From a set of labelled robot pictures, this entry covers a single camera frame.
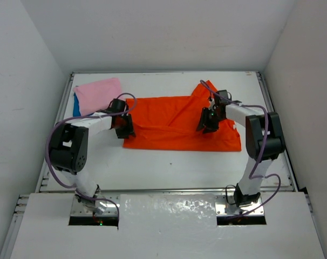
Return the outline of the orange t shirt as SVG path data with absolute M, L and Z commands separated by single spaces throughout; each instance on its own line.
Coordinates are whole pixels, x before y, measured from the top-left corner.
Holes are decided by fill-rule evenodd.
M 216 88 L 198 84 L 189 96 L 128 98 L 134 137 L 124 140 L 129 149 L 164 151 L 239 152 L 241 137 L 235 122 L 224 120 L 214 133 L 196 131 L 202 109 L 209 106 L 210 91 Z

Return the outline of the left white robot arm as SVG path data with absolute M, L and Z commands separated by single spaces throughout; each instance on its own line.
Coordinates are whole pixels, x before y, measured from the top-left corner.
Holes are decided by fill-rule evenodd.
M 86 169 L 89 139 L 103 131 L 114 130 L 117 138 L 135 136 L 132 107 L 120 97 L 111 101 L 106 109 L 90 115 L 70 117 L 54 126 L 45 147 L 45 161 L 55 181 L 66 189 L 75 189 L 80 199 L 95 202 L 99 186 L 90 180 Z

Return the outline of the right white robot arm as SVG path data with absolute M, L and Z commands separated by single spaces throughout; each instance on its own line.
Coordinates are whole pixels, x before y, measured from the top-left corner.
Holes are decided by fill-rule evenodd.
M 260 198 L 262 181 L 277 174 L 267 174 L 274 160 L 285 151 L 285 139 L 280 116 L 261 105 L 245 105 L 228 98 L 226 90 L 213 91 L 209 107 L 203 108 L 196 128 L 204 134 L 214 133 L 220 122 L 233 120 L 245 128 L 248 162 L 243 177 L 235 186 L 234 205 L 256 202 Z

